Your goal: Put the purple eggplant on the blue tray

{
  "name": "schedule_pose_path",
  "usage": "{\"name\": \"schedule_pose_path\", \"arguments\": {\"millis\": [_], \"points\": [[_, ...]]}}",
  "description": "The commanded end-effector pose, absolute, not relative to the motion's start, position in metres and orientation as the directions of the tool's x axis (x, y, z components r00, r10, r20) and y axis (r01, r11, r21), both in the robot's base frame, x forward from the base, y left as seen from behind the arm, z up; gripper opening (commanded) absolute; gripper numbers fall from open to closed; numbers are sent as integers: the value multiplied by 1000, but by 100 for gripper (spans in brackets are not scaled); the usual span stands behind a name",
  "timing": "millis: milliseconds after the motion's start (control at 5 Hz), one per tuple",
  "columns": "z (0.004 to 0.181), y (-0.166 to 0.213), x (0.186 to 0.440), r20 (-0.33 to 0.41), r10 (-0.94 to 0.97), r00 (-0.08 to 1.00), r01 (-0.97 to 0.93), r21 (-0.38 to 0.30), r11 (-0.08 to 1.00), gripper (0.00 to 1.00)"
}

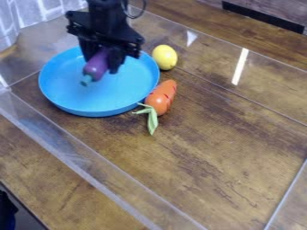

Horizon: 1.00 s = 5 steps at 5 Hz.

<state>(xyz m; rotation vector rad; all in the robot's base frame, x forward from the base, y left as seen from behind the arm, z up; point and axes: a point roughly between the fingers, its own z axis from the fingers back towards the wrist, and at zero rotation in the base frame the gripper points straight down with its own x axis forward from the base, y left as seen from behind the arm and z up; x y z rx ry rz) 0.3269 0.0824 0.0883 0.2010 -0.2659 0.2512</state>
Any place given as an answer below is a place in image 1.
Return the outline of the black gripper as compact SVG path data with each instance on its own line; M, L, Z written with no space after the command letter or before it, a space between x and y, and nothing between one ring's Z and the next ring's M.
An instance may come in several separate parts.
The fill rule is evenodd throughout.
M104 48L108 48L109 73L116 74L125 56L138 57L144 37L128 25L128 19L136 15L128 13L128 0L86 0L88 10L66 11L66 32L77 37L78 46L86 62L92 58L105 59Z

